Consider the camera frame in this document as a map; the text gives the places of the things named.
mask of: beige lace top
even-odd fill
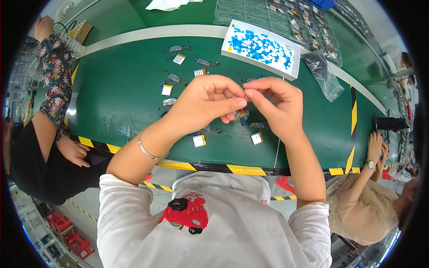
[[[350,189],[359,174],[340,175],[326,190],[331,231],[363,246],[381,241],[398,225],[395,192],[369,180],[362,193]]]

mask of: green workbench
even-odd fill
[[[84,11],[77,17],[78,23],[86,19],[94,25],[84,45],[148,27],[213,24],[216,1],[190,3],[172,12],[145,10],[149,2],[103,0]],[[397,101],[391,100],[387,86],[380,83],[366,84],[366,81],[374,79],[379,81],[388,79],[374,53],[341,20],[333,15],[330,20],[331,28],[335,31],[341,46],[342,69],[376,95],[386,107],[394,108],[395,105],[397,107]],[[211,74],[228,76],[238,84],[242,84],[242,79],[257,77],[258,74],[278,77],[253,65],[221,56],[222,42],[220,38],[189,36],[146,39],[109,47],[84,56],[79,60],[73,84],[73,91],[78,92],[77,112],[74,116],[69,116],[68,131],[74,136],[92,140],[93,145],[100,143],[123,146],[130,139],[124,135],[122,131],[124,127],[139,131],[158,120],[165,111],[166,107],[158,110],[162,100],[168,98],[161,95],[162,88],[158,86],[160,82],[168,80],[164,70],[179,75],[183,81],[190,82],[194,77],[194,70],[202,69],[202,65],[195,62],[193,55],[213,63],[220,62],[219,66],[210,66],[207,70]],[[173,45],[192,46],[191,50],[185,49],[181,52],[187,56],[182,65],[172,60],[164,60],[169,52],[163,50]],[[319,84],[302,60],[299,77],[291,82],[303,92],[303,127],[323,169],[344,170],[353,147],[354,157],[351,158],[351,166],[362,166],[366,158],[368,135],[372,130],[372,118],[384,116],[361,93],[350,88],[350,85],[341,79],[339,81],[345,90],[333,103],[326,100]],[[182,83],[175,85],[171,97],[177,98],[183,89]],[[354,100],[357,108],[354,119],[357,120],[352,133]],[[251,103],[247,109],[251,114],[248,123],[266,123]],[[250,135],[257,130],[241,126],[239,121],[225,125],[220,119],[216,119],[211,126],[213,129],[221,129],[222,133],[207,133],[206,146],[195,148],[192,137],[185,136],[174,145],[167,158],[192,163],[194,167],[197,164],[214,166],[232,164],[261,167],[271,171],[274,167],[288,168],[282,144],[276,158],[278,139],[269,129],[262,130],[263,143],[252,145]]]

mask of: white tray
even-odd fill
[[[262,51],[262,48],[261,47],[259,47],[259,49],[257,49],[257,47],[253,48],[253,46],[259,45],[259,44],[256,44],[252,40],[246,40],[246,42],[249,42],[249,45],[251,47],[248,49],[247,52],[243,52],[244,51],[243,50],[244,48],[242,47],[243,43],[240,43],[239,45],[234,45],[234,44],[230,45],[230,41],[232,41],[231,39],[232,36],[235,36],[236,34],[241,34],[241,35],[243,34],[242,32],[235,33],[237,32],[236,28],[251,31],[256,34],[257,38],[263,36],[266,39],[268,39],[269,43],[268,43],[267,50],[268,48],[273,48],[275,50],[274,52],[275,54],[280,51],[282,51],[282,53],[283,51],[286,51],[286,53],[292,53],[292,56],[289,57],[290,58],[289,60],[288,60],[288,57],[280,57],[279,60],[274,59],[273,63],[266,63],[267,57],[270,57],[271,55],[267,54],[267,52],[265,52],[264,56],[258,53],[257,51]],[[273,46],[270,46],[271,44],[270,41],[272,41],[273,44],[277,42],[275,46],[277,46],[278,49]],[[257,26],[254,26],[242,21],[236,21],[236,20],[231,21],[230,27],[228,28],[227,35],[225,36],[224,43],[222,45],[221,55],[258,66],[262,69],[265,69],[267,71],[280,75],[281,77],[284,77],[289,81],[293,81],[296,78],[298,78],[299,59],[300,59],[299,45],[287,40],[284,37],[281,37],[278,34],[272,33],[270,31],[267,31],[265,29],[259,28]]]

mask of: wristwatch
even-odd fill
[[[373,162],[373,161],[368,161],[368,160],[366,160],[366,161],[365,161],[365,164],[366,164],[366,165],[368,165],[368,167],[369,167],[370,169],[375,170],[375,164],[374,164],[374,162]]]

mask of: floral sleeve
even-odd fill
[[[72,95],[72,56],[66,43],[53,34],[40,43],[39,56],[46,85],[46,96],[40,110],[57,126],[57,144],[60,138],[67,135],[63,121]]]

